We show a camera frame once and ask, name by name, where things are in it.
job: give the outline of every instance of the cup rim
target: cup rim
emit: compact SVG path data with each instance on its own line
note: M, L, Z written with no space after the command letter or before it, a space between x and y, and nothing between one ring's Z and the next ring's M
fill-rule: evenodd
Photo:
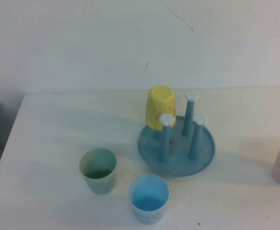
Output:
M153 177L156 177L156 178L158 178L158 179L161 179L161 181L166 185L166 187L167 187L167 189L168 189L168 197L167 197L166 202L164 202L164 204L163 204L160 208L155 209L155 210L145 211L145 210L139 209L137 206L135 206L135 205L133 204L132 199L131 199L131 195L130 195L130 190L131 190L131 187L134 185L134 183L135 183L136 181L138 181L139 179L141 179L141 178L143 178L143 177L148 177L148 176L153 176ZM137 209L139 209L139 210L141 210L141 211L143 211L143 212L154 212L154 211L157 211L157 210L161 209L162 207L164 207L165 204L168 202L168 199L169 199L169 188L168 188L168 184L163 180L162 177L157 176L157 175L155 175L155 174L146 174L146 175L142 175L142 176L137 177L137 178L131 183L131 185L129 186L128 195L129 195L129 200L130 200L131 204L132 204L135 208L137 208Z
M106 176L104 176L104 177L102 177L102 178L90 178L90 177L87 177L87 176L82 172L82 170L81 170L81 168L80 168L80 165L81 165L81 162L82 162L83 158L84 158L87 154L91 154L93 151L96 151L96 150L107 150L107 151L109 151L109 152L114 156L114 159L115 159L115 167L113 168L113 170L111 171L111 173L109 173L108 175L106 175ZM110 175L115 171L116 166L117 166L117 159L116 159L115 154L114 154L111 150L106 149L106 148L95 148L95 149L91 149L90 151L86 152L86 153L81 157L81 159L80 159L80 161L79 161L79 165L78 165L79 171L81 172L81 174L82 174L84 177L86 177L86 178L88 178L88 179L90 179L90 180L100 180L100 179L104 179L104 178L110 176Z

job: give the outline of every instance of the white table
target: white table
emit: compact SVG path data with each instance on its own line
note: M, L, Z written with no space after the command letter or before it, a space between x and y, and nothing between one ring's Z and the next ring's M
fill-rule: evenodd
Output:
M184 92L176 91L184 115ZM280 145L280 88L199 90L216 154L201 173L162 176L170 189L162 220L141 225L128 187L153 173L137 138L147 91L25 95L0 161L0 230L274 230L280 185L270 173ZM78 170L96 147L118 160L117 184L95 195Z

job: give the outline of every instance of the blue drying rack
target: blue drying rack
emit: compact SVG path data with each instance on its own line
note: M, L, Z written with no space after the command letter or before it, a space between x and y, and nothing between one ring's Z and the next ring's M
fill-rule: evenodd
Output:
M162 131L157 131L145 126L141 131L140 153L156 171L165 175L188 176L202 171L211 163L215 153L213 137L204 125L193 121L193 110L194 102L188 101L186 116L177 116L171 129L163 126ZM162 137L166 135L162 132L169 135L169 143L164 143ZM166 160L162 145L169 149Z

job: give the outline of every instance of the blue cup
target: blue cup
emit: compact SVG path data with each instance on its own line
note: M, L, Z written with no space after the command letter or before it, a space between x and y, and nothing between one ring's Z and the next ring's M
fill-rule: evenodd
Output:
M168 197L168 185L156 175L140 176L129 188L134 215L143 224L154 224L162 218Z

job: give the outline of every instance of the yellow cup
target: yellow cup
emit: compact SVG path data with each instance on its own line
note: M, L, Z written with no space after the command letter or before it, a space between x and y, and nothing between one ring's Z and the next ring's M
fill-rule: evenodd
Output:
M175 93L166 85L153 87L148 94L145 122L148 127L162 130L159 118L162 114L172 114L176 118Z

